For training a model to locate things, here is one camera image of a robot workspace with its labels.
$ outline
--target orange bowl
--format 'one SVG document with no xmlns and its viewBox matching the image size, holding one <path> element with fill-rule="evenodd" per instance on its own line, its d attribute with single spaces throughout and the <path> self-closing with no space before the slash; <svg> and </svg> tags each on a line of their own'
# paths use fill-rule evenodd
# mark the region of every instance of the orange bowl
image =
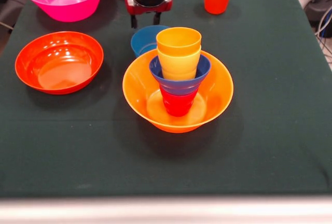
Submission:
<svg viewBox="0 0 332 224">
<path fill-rule="evenodd" d="M 27 44 L 15 62 L 26 85 L 49 94 L 68 94 L 85 87 L 104 59 L 100 44 L 79 32 L 56 32 Z"/>
<path fill-rule="evenodd" d="M 169 56 L 183 57 L 196 53 L 201 48 L 202 35 L 187 27 L 172 27 L 156 36 L 158 49 Z"/>
<path fill-rule="evenodd" d="M 159 129 L 172 133 L 189 132 L 217 118 L 231 102 L 233 81 L 221 61 L 207 52 L 201 51 L 201 54 L 212 66 L 188 114 L 174 117 L 166 111 L 159 84 L 149 71 L 150 61 L 157 55 L 156 49 L 134 60 L 124 74 L 122 89 L 130 107 Z"/>
</svg>

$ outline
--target table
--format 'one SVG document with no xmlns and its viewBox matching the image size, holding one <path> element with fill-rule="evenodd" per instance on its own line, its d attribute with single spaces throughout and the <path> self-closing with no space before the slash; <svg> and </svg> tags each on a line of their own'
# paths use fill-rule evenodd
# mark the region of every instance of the table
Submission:
<svg viewBox="0 0 332 224">
<path fill-rule="evenodd" d="M 202 1 L 174 0 L 161 24 L 200 31 L 202 49 L 231 72 L 234 97 L 217 120 L 178 135 L 123 97 L 135 31 L 123 0 L 101 0 L 76 23 L 28 2 L 0 58 L 0 197 L 330 195 L 332 73 L 298 0 L 230 0 L 219 16 Z M 153 14 L 138 21 L 150 25 Z M 70 95 L 26 87 L 18 52 L 64 30 L 101 43 L 101 71 Z"/>
</svg>

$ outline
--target red bowl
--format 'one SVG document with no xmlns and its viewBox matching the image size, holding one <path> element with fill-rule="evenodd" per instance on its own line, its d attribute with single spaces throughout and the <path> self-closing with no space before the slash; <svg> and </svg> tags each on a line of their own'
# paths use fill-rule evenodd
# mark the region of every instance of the red bowl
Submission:
<svg viewBox="0 0 332 224">
<path fill-rule="evenodd" d="M 29 87 L 68 94 L 85 87 L 104 59 L 101 45 L 79 32 L 56 32 L 27 44 L 15 62 L 17 76 Z"/>
<path fill-rule="evenodd" d="M 162 95 L 162 100 L 164 102 L 164 106 L 166 108 L 166 111 L 175 117 L 181 117 L 186 115 L 193 103 L 193 100 L 197 94 L 198 88 L 186 95 L 174 95 L 167 93 L 161 86 L 160 86 L 160 92 Z"/>
</svg>

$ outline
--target cup rim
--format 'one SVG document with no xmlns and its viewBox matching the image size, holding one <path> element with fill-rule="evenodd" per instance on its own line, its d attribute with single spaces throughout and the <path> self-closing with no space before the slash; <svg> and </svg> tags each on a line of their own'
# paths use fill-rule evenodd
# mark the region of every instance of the cup rim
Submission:
<svg viewBox="0 0 332 224">
<path fill-rule="evenodd" d="M 177 59 L 188 58 L 188 57 L 190 57 L 190 56 L 192 56 L 192 55 L 194 55 L 194 54 L 200 53 L 201 50 L 202 50 L 202 45 L 199 46 L 199 49 L 198 49 L 195 53 L 191 53 L 191 54 L 189 54 L 189 55 L 180 55 L 179 57 L 176 57 L 176 56 L 174 56 L 174 55 L 165 54 L 164 52 L 160 51 L 159 48 L 158 48 L 158 46 L 157 46 L 157 52 L 158 52 L 158 53 L 161 53 L 162 55 L 164 55 L 164 56 L 166 56 L 166 57 L 174 57 L 174 58 L 177 58 Z"/>
<path fill-rule="evenodd" d="M 158 78 L 160 81 L 162 81 L 162 82 L 172 82 L 172 83 L 173 83 L 173 82 L 181 82 L 181 83 L 185 83 L 185 82 L 191 82 L 191 81 L 193 81 L 193 80 L 200 80 L 201 78 L 204 78 L 204 77 L 210 72 L 211 67 L 212 67 L 212 65 L 211 65 L 211 61 L 210 61 L 205 55 L 200 54 L 200 57 L 201 57 L 201 56 L 204 57 L 204 58 L 209 62 L 209 69 L 208 69 L 204 74 L 202 74 L 201 76 L 199 76 L 199 77 L 195 77 L 194 79 L 191 79 L 191 80 L 168 80 L 168 79 L 162 78 L 162 77 L 160 77 L 160 76 L 154 74 L 154 73 L 152 72 L 152 70 L 151 70 L 151 66 L 149 66 L 149 69 L 150 69 L 150 72 L 152 73 L 152 75 L 153 75 L 154 77 L 157 77 L 157 78 Z M 152 62 L 155 58 L 157 58 L 157 59 L 159 60 L 159 57 L 156 55 L 155 57 L 153 57 L 153 58 L 151 59 L 149 65 L 151 64 L 151 62 Z"/>
<path fill-rule="evenodd" d="M 197 40 L 196 42 L 192 43 L 192 44 L 189 44 L 189 45 L 184 45 L 184 46 L 172 46 L 172 45 L 166 45 L 164 42 L 161 42 L 158 40 L 158 36 L 160 35 L 160 33 L 162 33 L 163 31 L 166 31 L 166 30 L 170 30 L 170 29 L 188 29 L 188 30 L 193 30 L 195 31 L 196 33 L 199 34 L 199 40 Z M 168 29 L 165 29 L 165 30 L 162 30 L 160 31 L 157 36 L 156 36 L 156 41 L 157 41 L 157 47 L 158 47 L 158 43 L 162 44 L 163 46 L 167 46 L 167 47 L 170 47 L 172 49 L 182 49 L 182 48 L 187 48 L 187 47 L 190 47 L 190 46 L 194 46 L 196 45 L 197 43 L 201 42 L 202 41 L 202 34 L 198 31 L 198 30 L 195 30 L 193 28 L 189 28 L 189 27 L 181 27 L 181 26 L 178 26 L 178 27 L 170 27 Z"/>
</svg>

